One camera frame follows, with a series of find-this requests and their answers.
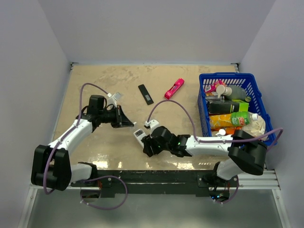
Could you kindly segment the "white remote control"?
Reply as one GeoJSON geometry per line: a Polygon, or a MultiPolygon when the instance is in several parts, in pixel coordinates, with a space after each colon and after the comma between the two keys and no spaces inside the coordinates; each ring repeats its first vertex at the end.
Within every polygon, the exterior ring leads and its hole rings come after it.
{"type": "Polygon", "coordinates": [[[138,129],[138,130],[136,130],[133,134],[134,134],[134,136],[135,136],[137,142],[138,142],[142,147],[144,147],[144,144],[143,144],[143,142],[142,142],[142,139],[143,139],[145,136],[147,136],[147,135],[146,135],[146,133],[143,131],[143,129],[138,129]]]}

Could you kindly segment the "black remote control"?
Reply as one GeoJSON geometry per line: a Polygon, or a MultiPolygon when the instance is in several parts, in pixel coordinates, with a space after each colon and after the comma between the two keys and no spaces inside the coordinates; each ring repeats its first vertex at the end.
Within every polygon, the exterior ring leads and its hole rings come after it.
{"type": "Polygon", "coordinates": [[[144,100],[146,101],[147,105],[152,105],[154,103],[154,101],[152,100],[148,90],[146,89],[144,84],[141,84],[138,86],[144,100]]]}

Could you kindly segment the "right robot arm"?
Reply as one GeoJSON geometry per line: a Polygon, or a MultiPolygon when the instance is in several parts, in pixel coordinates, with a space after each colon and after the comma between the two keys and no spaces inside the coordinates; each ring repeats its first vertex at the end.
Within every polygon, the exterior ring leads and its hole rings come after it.
{"type": "Polygon", "coordinates": [[[226,161],[214,167],[211,180],[218,187],[241,173],[260,176],[264,172],[267,145],[242,130],[233,135],[196,139],[193,135],[175,135],[166,127],[158,126],[151,134],[143,134],[139,141],[148,157],[162,151],[177,157],[227,156],[226,161]]]}

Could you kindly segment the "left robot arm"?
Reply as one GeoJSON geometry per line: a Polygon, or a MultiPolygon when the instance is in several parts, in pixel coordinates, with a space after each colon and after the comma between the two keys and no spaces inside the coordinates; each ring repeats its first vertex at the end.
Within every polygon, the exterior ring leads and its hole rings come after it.
{"type": "Polygon", "coordinates": [[[134,126],[117,104],[120,97],[120,93],[90,96],[88,105],[58,139],[39,145],[34,151],[31,183],[60,191],[77,181],[87,186],[96,185],[97,167],[87,162],[72,165],[70,155],[101,124],[110,124],[113,128],[134,126]]]}

